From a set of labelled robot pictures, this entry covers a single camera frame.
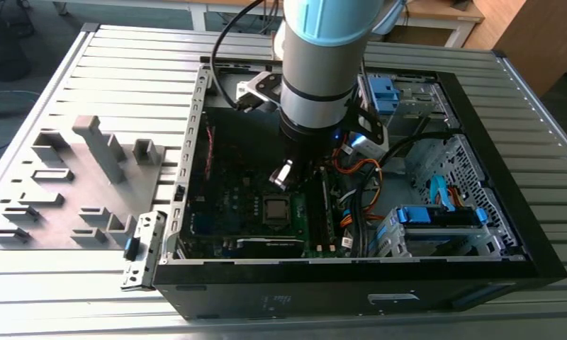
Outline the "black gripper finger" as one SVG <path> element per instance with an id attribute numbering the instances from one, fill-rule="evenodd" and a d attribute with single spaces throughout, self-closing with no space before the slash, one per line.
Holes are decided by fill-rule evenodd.
<path id="1" fill-rule="evenodd" d="M 283 163 L 283 166 L 275 169 L 274 173 L 271 174 L 270 181 L 282 191 L 290 190 L 294 177 L 292 170 L 294 162 L 291 159 L 287 159 Z"/>

